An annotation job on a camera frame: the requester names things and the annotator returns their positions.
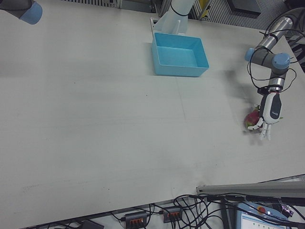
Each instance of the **dragon fruit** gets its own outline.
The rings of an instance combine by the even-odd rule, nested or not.
[[[244,119],[244,125],[246,126],[246,128],[248,128],[249,126],[254,126],[255,124],[257,124],[259,120],[259,105],[250,113],[246,116],[246,118]]]

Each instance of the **red switch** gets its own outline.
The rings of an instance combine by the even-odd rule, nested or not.
[[[257,210],[259,211],[259,214],[264,214],[266,213],[266,209],[263,207],[258,207]]]

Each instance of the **gray robot arm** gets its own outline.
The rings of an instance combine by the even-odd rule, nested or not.
[[[262,126],[261,140],[264,138],[271,139],[271,125],[280,120],[282,110],[280,92],[284,88],[286,73],[290,64],[290,56],[287,53],[273,54],[271,49],[285,35],[287,30],[292,29],[298,19],[297,13],[301,13],[301,11],[295,10],[293,14],[287,13],[287,15],[277,20],[261,42],[254,49],[249,49],[245,55],[245,60],[250,64],[255,63],[271,69],[269,84],[261,88],[255,85],[258,93],[263,95],[260,105],[260,119],[256,125],[248,127],[250,130],[255,130]]]
[[[32,25],[42,16],[42,7],[34,0],[0,0],[0,10]]]

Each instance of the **blue plastic bin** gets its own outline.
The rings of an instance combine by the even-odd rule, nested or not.
[[[209,69],[200,38],[155,32],[152,52],[158,75],[198,77]]]

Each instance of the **white table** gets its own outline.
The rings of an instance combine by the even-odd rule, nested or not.
[[[189,21],[210,69],[156,76],[147,13],[40,0],[30,26],[0,12],[0,222],[21,228],[304,173],[305,78],[282,94],[272,141],[244,54],[257,30]],[[284,39],[274,52],[292,52]],[[254,76],[270,70],[253,65]],[[293,74],[289,72],[286,86]]]

